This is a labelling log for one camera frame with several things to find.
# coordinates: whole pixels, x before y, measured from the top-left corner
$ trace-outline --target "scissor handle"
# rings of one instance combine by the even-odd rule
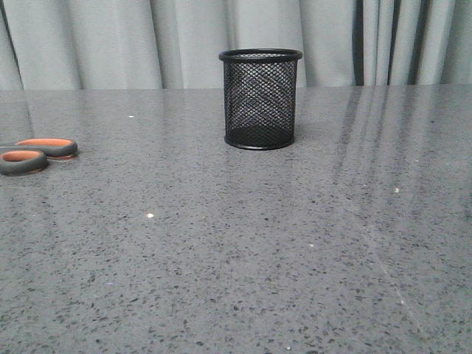
[[[2,175],[21,175],[37,172],[47,166],[47,157],[42,151],[14,150],[0,155]]]
[[[77,143],[70,139],[35,138],[15,143],[22,150],[39,150],[47,156],[60,159],[68,158],[77,153]]]

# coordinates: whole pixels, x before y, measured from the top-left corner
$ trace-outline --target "gray countertop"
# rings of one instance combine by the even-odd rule
[[[225,144],[221,90],[0,91],[2,353],[470,353],[472,86],[301,88]]]

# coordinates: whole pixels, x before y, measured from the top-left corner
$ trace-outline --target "granite countertop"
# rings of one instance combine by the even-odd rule
[[[1,353],[470,353],[472,86],[301,88],[225,144],[222,90],[0,91]]]

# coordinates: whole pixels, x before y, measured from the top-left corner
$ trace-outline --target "pen holder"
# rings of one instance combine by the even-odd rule
[[[228,144],[271,150],[294,142],[296,65],[301,57],[292,49],[220,53]]]

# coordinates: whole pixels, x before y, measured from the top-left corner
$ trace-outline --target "table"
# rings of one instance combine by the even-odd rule
[[[220,89],[0,91],[2,353],[468,353],[472,86],[300,88],[296,141]]]

